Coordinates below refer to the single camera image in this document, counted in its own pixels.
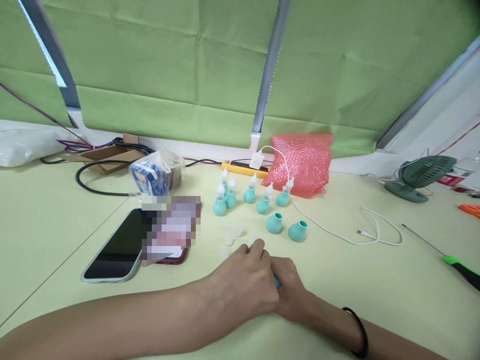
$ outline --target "window blind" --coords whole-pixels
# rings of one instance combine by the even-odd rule
[[[276,0],[43,0],[92,129],[248,148]]]
[[[17,0],[0,1],[0,82],[62,124],[71,126],[55,76]],[[2,88],[0,119],[52,125]]]
[[[471,0],[292,1],[260,144],[329,133],[336,158],[374,137],[480,34]]]

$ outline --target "smartphone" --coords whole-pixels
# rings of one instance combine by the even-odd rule
[[[140,265],[142,240],[149,230],[145,214],[130,211],[81,275],[86,283],[119,283],[130,280]]]
[[[188,247],[183,250],[176,252],[162,260],[156,262],[156,264],[169,264],[169,265],[179,265],[184,262],[185,257],[187,256]]]

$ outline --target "screwdriver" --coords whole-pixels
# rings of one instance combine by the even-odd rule
[[[477,274],[475,271],[469,269],[466,267],[462,262],[457,259],[455,256],[450,256],[450,255],[445,255],[443,252],[438,250],[435,246],[433,246],[431,243],[429,243],[427,240],[425,240],[423,237],[418,235],[415,231],[413,231],[411,228],[409,228],[407,225],[402,224],[402,226],[410,231],[413,235],[415,235],[417,238],[422,240],[425,244],[430,246],[432,249],[434,249],[437,253],[441,255],[441,260],[444,263],[447,263],[448,265],[451,265],[452,267],[455,268],[460,274],[463,275],[463,277],[470,283],[472,284],[475,289],[480,291],[480,274]]]

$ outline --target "forearm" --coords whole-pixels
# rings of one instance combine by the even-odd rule
[[[301,322],[346,348],[360,352],[363,348],[363,338],[355,318],[310,292],[308,296],[310,299]],[[444,357],[369,321],[362,319],[362,324],[368,335],[367,359],[445,360]]]
[[[113,360],[197,350],[241,323],[222,324],[222,304],[208,281],[101,298],[40,316],[0,339],[0,358]]]

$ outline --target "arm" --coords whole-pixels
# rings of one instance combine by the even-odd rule
[[[271,269],[278,277],[280,301],[275,312],[303,324],[358,353],[363,347],[360,327],[348,312],[307,291],[289,258],[272,257]],[[370,360],[445,360],[444,357],[366,320]]]
[[[212,274],[184,286],[101,298],[37,317],[0,339],[0,359],[114,360],[200,349],[276,306],[264,245],[241,245]]]

